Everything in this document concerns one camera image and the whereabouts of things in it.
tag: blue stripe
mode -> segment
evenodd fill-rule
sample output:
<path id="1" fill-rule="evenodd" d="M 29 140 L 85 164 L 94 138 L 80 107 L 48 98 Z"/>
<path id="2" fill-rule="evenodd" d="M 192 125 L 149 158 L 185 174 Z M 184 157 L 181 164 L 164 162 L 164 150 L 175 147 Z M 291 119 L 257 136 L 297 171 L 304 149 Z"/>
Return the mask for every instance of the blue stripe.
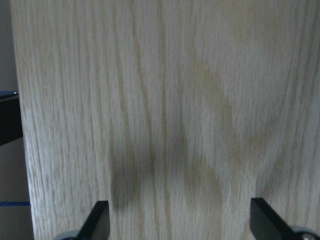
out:
<path id="1" fill-rule="evenodd" d="M 14 94 L 16 91 L 0 91 L 0 95 L 10 95 Z"/>
<path id="2" fill-rule="evenodd" d="M 29 201 L 0 201 L 0 207 L 30 206 Z"/>

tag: black object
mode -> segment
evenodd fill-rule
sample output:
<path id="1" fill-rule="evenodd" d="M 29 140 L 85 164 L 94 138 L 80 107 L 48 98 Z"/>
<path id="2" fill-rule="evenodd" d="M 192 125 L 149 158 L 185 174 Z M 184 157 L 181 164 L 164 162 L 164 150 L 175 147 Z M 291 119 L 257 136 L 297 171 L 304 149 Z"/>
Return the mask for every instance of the black object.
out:
<path id="1" fill-rule="evenodd" d="M 308 229 L 294 231 L 263 198 L 251 198 L 250 230 L 256 240 L 320 240 Z"/>
<path id="2" fill-rule="evenodd" d="M 19 95 L 0 92 L 0 146 L 22 136 Z"/>
<path id="3" fill-rule="evenodd" d="M 107 240 L 110 235 L 108 201 L 97 201 L 76 237 L 64 240 Z"/>

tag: black clip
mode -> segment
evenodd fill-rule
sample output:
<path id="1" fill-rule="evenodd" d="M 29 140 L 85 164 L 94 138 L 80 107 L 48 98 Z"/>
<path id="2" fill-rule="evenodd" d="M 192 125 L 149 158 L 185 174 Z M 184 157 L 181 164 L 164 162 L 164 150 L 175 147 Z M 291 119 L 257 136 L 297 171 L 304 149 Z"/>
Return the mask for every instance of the black clip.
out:
<path id="1" fill-rule="evenodd" d="M 107 240 L 110 235 L 108 201 L 97 201 L 76 237 L 63 240 Z"/>
<path id="2" fill-rule="evenodd" d="M 263 198 L 251 198 L 250 230 L 256 240 L 320 240 L 307 228 L 290 227 Z"/>

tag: metal part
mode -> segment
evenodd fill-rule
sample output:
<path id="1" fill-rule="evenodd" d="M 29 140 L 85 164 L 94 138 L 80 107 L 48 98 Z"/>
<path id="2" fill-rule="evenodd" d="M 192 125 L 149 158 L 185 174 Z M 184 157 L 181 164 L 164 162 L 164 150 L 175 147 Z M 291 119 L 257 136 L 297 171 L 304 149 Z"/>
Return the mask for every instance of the metal part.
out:
<path id="1" fill-rule="evenodd" d="M 316 240 L 314 236 L 308 234 L 308 233 L 305 233 L 302 235 L 302 239 L 303 240 Z"/>
<path id="2" fill-rule="evenodd" d="M 311 233 L 313 235 L 317 235 L 317 233 L 315 231 L 313 231 L 310 228 L 304 227 L 304 226 L 292 225 L 290 227 L 295 233 Z"/>
<path id="3" fill-rule="evenodd" d="M 256 240 L 320 240 L 311 231 L 294 231 L 263 198 L 251 199 L 250 229 Z"/>

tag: wood grain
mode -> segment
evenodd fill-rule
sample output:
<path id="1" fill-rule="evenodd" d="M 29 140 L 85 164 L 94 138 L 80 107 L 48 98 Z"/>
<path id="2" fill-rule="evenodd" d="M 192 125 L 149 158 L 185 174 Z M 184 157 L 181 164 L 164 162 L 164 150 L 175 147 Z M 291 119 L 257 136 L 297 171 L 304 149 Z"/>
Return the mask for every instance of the wood grain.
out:
<path id="1" fill-rule="evenodd" d="M 320 2 L 12 0 L 36 239 L 108 199 L 113 240 L 320 231 Z"/>

